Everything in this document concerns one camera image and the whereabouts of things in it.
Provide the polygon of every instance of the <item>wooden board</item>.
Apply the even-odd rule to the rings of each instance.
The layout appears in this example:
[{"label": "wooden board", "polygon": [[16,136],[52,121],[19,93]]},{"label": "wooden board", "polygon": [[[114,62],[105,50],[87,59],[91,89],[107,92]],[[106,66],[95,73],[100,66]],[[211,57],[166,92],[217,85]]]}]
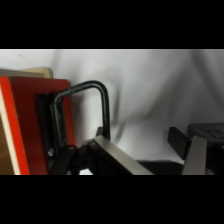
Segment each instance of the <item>wooden board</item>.
[{"label": "wooden board", "polygon": [[22,70],[0,69],[0,76],[19,76],[53,79],[53,72],[50,68],[46,67],[29,68]]},{"label": "wooden board", "polygon": [[[46,155],[38,122],[35,95],[63,90],[69,87],[69,83],[67,80],[60,79],[11,77],[10,84],[26,151],[29,172],[32,175],[47,175],[49,170],[47,168]],[[74,145],[74,130],[69,97],[64,100],[64,115],[68,144]]]},{"label": "wooden board", "polygon": [[7,77],[0,77],[0,114],[1,174],[28,175],[12,89]]}]

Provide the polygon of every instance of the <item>white backdrop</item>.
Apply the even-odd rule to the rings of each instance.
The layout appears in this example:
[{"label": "white backdrop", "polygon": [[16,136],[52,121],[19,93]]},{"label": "white backdrop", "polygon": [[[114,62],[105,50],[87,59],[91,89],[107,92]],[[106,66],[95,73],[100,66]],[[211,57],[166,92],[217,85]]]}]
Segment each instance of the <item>white backdrop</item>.
[{"label": "white backdrop", "polygon": [[[0,50],[0,68],[50,67],[55,78],[103,82],[109,91],[112,142],[135,159],[180,161],[167,131],[223,122],[224,50]],[[72,99],[78,146],[101,121],[97,90]]]}]

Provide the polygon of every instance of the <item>black curved bar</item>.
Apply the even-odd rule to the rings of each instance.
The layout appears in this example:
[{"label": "black curved bar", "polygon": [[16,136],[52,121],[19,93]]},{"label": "black curved bar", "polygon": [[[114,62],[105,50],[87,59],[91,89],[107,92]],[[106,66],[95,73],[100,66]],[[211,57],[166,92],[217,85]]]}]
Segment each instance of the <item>black curved bar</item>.
[{"label": "black curved bar", "polygon": [[100,91],[102,100],[102,112],[103,112],[103,136],[110,140],[110,110],[109,110],[109,96],[107,88],[98,81],[88,81],[75,86],[71,86],[68,89],[62,90],[54,97],[53,105],[60,104],[63,98],[72,94],[84,91],[86,89],[96,88]]}]

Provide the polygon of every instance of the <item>metal rod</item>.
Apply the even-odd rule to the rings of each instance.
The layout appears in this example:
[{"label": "metal rod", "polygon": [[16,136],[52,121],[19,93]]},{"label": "metal rod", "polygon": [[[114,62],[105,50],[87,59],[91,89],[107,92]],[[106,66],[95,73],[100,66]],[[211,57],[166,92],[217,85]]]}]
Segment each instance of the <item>metal rod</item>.
[{"label": "metal rod", "polygon": [[100,91],[102,100],[102,112],[103,112],[103,136],[110,140],[110,110],[109,110],[109,96],[107,88],[98,81],[88,81],[75,86],[71,86],[68,89],[62,90],[57,93],[54,98],[53,104],[57,105],[62,102],[63,98],[66,96],[71,96],[72,94],[96,88]]}]

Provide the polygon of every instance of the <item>red panel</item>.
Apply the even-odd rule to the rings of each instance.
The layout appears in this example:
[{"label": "red panel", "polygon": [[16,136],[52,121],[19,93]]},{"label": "red panel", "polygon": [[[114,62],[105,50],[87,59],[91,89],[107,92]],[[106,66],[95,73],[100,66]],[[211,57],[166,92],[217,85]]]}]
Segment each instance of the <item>red panel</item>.
[{"label": "red panel", "polygon": [[22,136],[19,128],[19,122],[17,119],[15,104],[13,101],[12,90],[10,87],[9,79],[7,77],[0,77],[0,85],[4,103],[6,107],[6,113],[8,116],[9,126],[11,129],[12,139],[15,147],[16,157],[19,164],[21,175],[29,175],[29,169],[27,166],[25,150],[23,146]]},{"label": "red panel", "polygon": [[[47,175],[48,169],[38,123],[35,95],[60,91],[69,87],[67,80],[42,78],[11,78],[11,87],[31,175]],[[64,101],[68,143],[74,145],[70,98]]]}]

